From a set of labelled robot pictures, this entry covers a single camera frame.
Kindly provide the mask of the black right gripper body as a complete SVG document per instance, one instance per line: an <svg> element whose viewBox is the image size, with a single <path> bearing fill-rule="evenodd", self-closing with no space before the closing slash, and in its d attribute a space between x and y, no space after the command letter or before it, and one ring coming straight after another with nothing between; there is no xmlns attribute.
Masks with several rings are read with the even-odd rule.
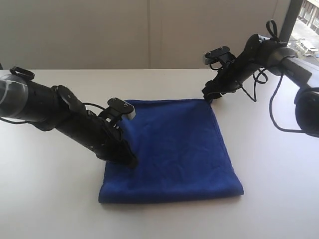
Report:
<svg viewBox="0 0 319 239"><path fill-rule="evenodd" d="M220 58L214 58L210 65L217 62L221 64L221 67L217 70L217 76L212 80L211 96L233 93L249 78L248 58L236 58L227 62Z"/></svg>

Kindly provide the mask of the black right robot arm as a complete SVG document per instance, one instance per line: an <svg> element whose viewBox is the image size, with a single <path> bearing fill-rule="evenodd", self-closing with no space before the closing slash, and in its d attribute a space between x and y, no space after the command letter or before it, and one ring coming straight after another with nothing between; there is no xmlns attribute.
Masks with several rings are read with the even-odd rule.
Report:
<svg viewBox="0 0 319 239"><path fill-rule="evenodd" d="M276 38L252 35L243 52L234 56L229 47L222 46L204 54L205 65L220 63L217 75L202 90L206 101L234 93L243 87L244 81L258 72L269 71L273 75L288 77L298 86L294 104L299 129L312 137L319 135L319 68L300 59L297 53Z"/></svg>

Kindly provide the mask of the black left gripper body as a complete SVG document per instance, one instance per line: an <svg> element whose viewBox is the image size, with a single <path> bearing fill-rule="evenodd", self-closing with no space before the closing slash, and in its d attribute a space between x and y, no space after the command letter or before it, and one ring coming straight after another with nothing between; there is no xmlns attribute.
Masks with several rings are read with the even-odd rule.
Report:
<svg viewBox="0 0 319 239"><path fill-rule="evenodd" d="M121 130L92 112L74 117L74 140L104 161L129 162L130 147Z"/></svg>

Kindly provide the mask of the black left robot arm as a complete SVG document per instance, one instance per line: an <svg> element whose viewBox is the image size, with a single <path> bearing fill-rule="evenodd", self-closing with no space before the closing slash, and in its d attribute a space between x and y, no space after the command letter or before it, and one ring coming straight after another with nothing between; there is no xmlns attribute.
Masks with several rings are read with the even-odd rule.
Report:
<svg viewBox="0 0 319 239"><path fill-rule="evenodd" d="M29 70L12 67L0 78L0 119L10 124L31 124L41 131L56 129L101 160L135 168L138 160L118 122L135 117L133 105L119 98L95 114L66 86L47 87L33 81Z"/></svg>

